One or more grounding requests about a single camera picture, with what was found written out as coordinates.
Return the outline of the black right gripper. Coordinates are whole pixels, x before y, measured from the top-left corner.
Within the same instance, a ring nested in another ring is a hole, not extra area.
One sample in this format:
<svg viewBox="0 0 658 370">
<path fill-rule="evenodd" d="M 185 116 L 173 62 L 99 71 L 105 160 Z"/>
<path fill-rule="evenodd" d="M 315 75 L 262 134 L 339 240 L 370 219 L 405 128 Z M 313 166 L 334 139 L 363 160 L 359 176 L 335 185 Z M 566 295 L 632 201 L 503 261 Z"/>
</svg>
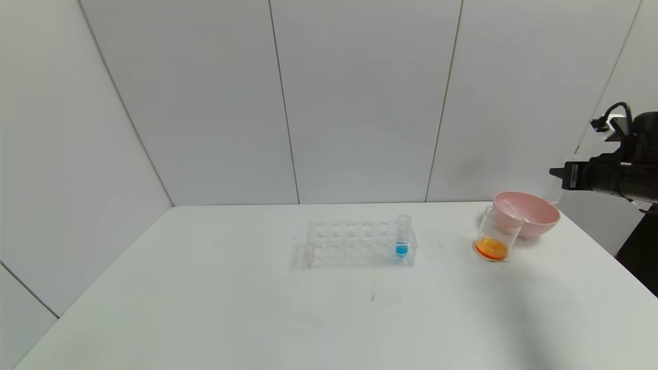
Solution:
<svg viewBox="0 0 658 370">
<path fill-rule="evenodd" d="M 568 191 L 620 191 L 621 168 L 601 161 L 567 161 L 564 167 L 549 169 L 549 174 L 562 179 Z"/>
</svg>

